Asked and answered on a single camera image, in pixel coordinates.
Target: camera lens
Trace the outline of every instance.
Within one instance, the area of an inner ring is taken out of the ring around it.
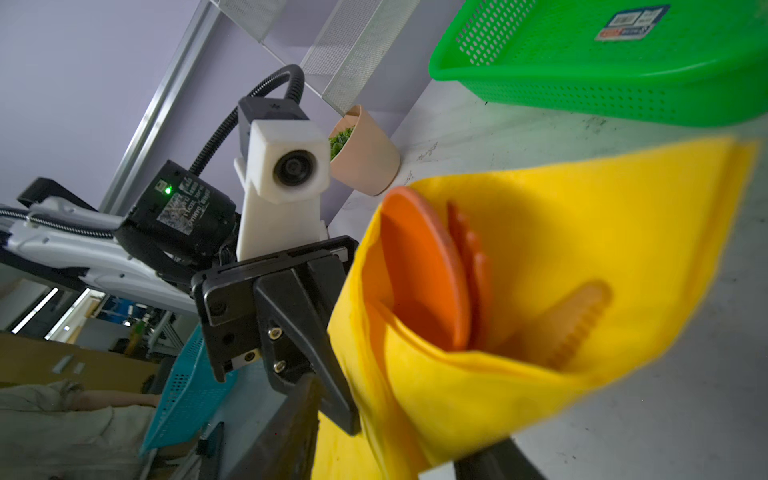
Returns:
[[[283,185],[295,187],[312,177],[315,156],[305,150],[294,150],[283,155],[275,165],[275,178]]]

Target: person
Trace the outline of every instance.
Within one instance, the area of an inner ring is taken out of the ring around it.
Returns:
[[[0,389],[0,478],[133,480],[159,401],[70,380]]]

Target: blue plastic basket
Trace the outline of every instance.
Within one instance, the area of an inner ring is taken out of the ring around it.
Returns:
[[[198,325],[170,371],[139,455],[192,439],[216,412],[236,380],[237,371],[227,373],[226,383],[216,381]]]

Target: beige shirt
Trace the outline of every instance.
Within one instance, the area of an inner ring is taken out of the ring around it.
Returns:
[[[154,408],[70,411],[77,383],[0,389],[0,478],[132,480]]]

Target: white camera housing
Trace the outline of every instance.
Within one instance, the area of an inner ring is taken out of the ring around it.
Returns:
[[[295,151],[308,152],[313,167],[304,182],[289,185],[276,166]],[[330,148],[312,121],[252,121],[247,162],[236,158],[235,170],[245,189],[238,261],[328,238],[320,194],[330,185]]]

